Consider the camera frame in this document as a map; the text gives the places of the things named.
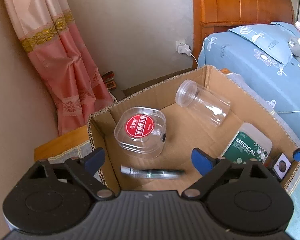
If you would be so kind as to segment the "white wall charger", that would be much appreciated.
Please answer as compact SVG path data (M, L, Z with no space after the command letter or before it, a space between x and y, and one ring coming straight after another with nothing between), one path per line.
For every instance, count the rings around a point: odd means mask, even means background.
M192 55L192 50L190 49L190 46L186 43L186 39L178 40L176 43L176 51L179 54L185 54L187 56Z

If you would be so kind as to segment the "clear case red label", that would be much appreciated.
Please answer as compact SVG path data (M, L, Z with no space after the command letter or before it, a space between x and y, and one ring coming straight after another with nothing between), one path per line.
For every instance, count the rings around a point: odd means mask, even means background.
M160 110L132 107L119 119L114 137L125 154L154 159L164 148L166 128L166 117Z

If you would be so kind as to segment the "wooden headboard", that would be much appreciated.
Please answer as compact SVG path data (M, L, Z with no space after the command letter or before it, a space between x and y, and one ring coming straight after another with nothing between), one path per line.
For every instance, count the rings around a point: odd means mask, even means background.
M292 0L193 0L193 49L198 57L212 33L249 24L294 23Z

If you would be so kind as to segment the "light blue pillow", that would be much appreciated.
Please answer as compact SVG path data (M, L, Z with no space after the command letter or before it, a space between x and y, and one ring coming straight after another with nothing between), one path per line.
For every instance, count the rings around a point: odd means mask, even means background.
M290 38L300 38L300 32L296 27L285 22L242 25L228 31L249 40L273 59L283 64L284 67L293 57L288 45Z

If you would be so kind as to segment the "black white cube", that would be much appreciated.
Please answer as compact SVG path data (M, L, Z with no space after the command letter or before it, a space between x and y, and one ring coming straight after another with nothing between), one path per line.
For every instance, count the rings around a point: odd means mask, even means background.
M270 164L270 173L281 182L291 167L291 162L284 153L281 153L275 160Z

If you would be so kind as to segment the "brown cardboard box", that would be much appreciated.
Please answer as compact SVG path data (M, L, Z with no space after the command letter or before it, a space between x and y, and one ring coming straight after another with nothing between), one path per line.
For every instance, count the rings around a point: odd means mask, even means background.
M230 113L221 126L215 127L176 104L175 94L185 80L193 80L230 101ZM136 106L158 109L166 118L167 135L164 148L154 159L126 154L115 139L114 130L122 114ZM254 125L271 140L273 144L271 157L284 153L291 158L293 152L300 148L300 140L295 133L271 111L263 99L258 99L211 65L162 81L96 112L88 121L88 134L92 148L101 147L106 151L101 177L103 183L114 192L120 190L181 192L200 178L190 160L193 148L200 148L208 155L217 157L245 122ZM186 173L176 180L136 179L122 174L121 166L176 168Z

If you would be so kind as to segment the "correction tape dispenser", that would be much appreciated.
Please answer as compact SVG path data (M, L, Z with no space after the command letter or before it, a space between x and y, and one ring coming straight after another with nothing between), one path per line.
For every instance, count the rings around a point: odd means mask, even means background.
M140 179L178 179L185 174L184 170L163 170L163 169L147 169L140 170L132 167L121 166L122 174L128 175L132 178Z

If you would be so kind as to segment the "clear plastic jar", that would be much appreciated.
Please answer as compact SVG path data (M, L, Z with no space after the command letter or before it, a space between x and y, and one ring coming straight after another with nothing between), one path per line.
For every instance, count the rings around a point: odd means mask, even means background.
M215 127L223 123L231 106L228 99L192 80L185 80L179 86L175 102Z

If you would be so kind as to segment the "white green medical bottle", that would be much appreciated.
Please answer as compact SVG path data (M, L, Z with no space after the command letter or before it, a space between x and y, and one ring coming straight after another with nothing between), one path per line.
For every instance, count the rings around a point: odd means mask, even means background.
M255 126L244 122L221 154L236 164L245 164L256 159L264 164L271 152L273 143Z

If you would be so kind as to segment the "pink curtain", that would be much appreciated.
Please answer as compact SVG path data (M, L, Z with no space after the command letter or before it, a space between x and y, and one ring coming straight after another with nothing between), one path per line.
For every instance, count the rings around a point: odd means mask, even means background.
M15 33L56 105L59 134L84 126L90 114L113 104L67 0L4 1Z

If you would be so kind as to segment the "blue floral bed sheet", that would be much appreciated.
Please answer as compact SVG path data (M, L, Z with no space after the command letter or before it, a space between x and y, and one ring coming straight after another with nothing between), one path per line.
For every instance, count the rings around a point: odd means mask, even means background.
M228 69L231 79L260 100L300 148L300 63L294 55L284 67L249 40L226 31L204 39L198 64Z

